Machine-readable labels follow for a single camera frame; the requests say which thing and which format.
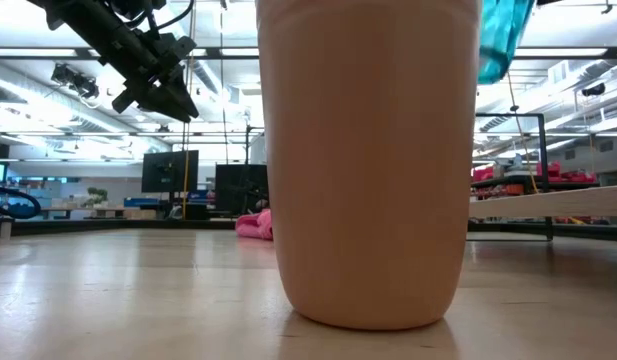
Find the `large black screen panel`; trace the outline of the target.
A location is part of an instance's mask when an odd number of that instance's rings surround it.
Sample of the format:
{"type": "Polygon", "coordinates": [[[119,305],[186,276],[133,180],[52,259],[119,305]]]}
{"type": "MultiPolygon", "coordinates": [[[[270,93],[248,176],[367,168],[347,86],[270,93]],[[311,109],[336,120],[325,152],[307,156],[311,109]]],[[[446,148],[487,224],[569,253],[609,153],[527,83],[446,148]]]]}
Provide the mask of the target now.
{"type": "Polygon", "coordinates": [[[215,207],[230,215],[258,212],[269,201],[267,166],[219,164],[215,167],[215,207]]]}

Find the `pale pink plastic cup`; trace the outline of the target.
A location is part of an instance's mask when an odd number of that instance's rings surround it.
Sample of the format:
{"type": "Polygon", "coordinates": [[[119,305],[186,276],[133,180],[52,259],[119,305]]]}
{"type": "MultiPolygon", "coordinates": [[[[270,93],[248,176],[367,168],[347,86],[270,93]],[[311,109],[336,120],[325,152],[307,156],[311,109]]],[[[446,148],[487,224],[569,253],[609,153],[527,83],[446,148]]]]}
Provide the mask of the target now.
{"type": "Polygon", "coordinates": [[[301,315],[441,319],[464,253],[483,0],[255,0],[274,247],[301,315]]]}

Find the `pink crumpled cloth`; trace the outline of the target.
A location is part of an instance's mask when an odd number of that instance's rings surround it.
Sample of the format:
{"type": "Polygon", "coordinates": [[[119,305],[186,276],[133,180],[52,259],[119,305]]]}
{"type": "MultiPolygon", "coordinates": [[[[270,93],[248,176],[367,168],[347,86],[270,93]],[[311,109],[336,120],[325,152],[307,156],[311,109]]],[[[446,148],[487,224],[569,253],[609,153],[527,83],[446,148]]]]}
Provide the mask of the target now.
{"type": "Polygon", "coordinates": [[[273,240],[272,216],[269,209],[240,216],[235,224],[239,237],[273,240]]]}

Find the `small green potted plant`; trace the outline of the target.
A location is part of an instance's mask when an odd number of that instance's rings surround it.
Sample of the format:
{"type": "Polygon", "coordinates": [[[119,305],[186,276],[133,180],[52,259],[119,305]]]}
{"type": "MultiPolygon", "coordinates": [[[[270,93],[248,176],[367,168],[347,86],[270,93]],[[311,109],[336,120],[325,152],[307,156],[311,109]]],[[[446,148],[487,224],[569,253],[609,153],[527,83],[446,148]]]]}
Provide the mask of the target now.
{"type": "Polygon", "coordinates": [[[85,207],[94,207],[108,201],[108,191],[104,188],[89,187],[87,194],[88,198],[83,203],[85,207]]]}

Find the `black computer monitor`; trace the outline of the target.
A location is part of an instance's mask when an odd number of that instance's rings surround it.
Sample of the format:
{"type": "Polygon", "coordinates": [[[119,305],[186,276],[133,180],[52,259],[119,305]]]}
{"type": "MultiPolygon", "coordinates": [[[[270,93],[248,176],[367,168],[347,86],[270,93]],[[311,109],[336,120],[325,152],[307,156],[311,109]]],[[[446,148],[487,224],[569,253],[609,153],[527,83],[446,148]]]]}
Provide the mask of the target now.
{"type": "Polygon", "coordinates": [[[196,190],[198,160],[197,150],[145,154],[141,191],[171,193],[196,190]]]}

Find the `wooden shelf board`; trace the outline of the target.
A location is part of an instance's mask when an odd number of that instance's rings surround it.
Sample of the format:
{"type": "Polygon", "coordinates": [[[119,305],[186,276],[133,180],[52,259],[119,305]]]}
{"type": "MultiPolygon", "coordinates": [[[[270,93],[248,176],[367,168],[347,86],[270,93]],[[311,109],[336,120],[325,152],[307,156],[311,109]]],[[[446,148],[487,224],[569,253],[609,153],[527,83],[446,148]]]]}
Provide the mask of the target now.
{"type": "Polygon", "coordinates": [[[471,202],[469,216],[474,218],[617,216],[617,186],[471,202]]]}

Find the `black metal shelf frame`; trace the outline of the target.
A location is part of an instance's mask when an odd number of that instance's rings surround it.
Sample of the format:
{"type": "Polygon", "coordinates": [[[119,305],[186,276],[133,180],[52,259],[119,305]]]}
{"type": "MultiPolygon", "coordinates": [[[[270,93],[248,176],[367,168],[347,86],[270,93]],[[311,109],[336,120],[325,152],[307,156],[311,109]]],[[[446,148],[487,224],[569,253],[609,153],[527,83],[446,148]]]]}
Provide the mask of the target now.
{"type": "Polygon", "coordinates": [[[477,112],[475,114],[477,118],[480,117],[505,117],[514,118],[517,124],[518,132],[524,147],[526,164],[530,164],[529,151],[526,146],[525,140],[531,137],[530,132],[524,132],[521,127],[521,118],[535,118],[538,126],[538,138],[539,138],[539,160],[538,163],[541,166],[541,174],[535,175],[532,170],[529,170],[530,184],[532,185],[534,195],[546,194],[550,190],[550,180],[548,176],[548,157],[547,157],[547,140],[546,140],[546,128],[545,128],[545,116],[542,113],[524,113],[519,114],[517,111],[508,113],[483,113],[477,112]]]}

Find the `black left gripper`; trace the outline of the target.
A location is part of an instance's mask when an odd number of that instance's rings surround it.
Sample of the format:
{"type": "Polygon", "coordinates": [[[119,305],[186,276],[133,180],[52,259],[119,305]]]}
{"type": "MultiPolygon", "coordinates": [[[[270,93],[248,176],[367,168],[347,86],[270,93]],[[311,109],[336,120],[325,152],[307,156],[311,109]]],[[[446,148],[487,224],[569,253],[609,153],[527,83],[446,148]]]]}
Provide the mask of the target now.
{"type": "Polygon", "coordinates": [[[195,48],[189,37],[178,39],[171,33],[158,39],[132,32],[115,43],[111,66],[121,74],[125,89],[112,101],[122,113],[134,102],[144,110],[157,112],[183,123],[199,116],[184,82],[181,62],[195,48]]]}

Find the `teal cloth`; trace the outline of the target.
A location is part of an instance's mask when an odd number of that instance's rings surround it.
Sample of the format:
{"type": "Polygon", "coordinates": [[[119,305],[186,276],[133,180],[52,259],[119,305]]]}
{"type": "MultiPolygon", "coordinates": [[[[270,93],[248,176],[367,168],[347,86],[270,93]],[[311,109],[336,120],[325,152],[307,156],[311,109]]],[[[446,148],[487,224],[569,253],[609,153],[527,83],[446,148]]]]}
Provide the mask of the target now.
{"type": "Polygon", "coordinates": [[[483,0],[479,85],[494,84],[505,77],[534,5],[535,0],[483,0]]]}

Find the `black cart with red bins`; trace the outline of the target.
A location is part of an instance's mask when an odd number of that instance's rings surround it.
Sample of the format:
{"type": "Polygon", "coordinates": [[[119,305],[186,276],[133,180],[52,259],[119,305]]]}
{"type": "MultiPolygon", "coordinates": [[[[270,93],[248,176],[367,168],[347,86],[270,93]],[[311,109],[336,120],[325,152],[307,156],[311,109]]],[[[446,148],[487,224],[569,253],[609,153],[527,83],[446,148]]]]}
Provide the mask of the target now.
{"type": "Polygon", "coordinates": [[[559,162],[516,165],[488,165],[472,172],[471,194],[480,199],[513,197],[542,192],[559,192],[599,187],[594,173],[563,171],[559,162]]]}

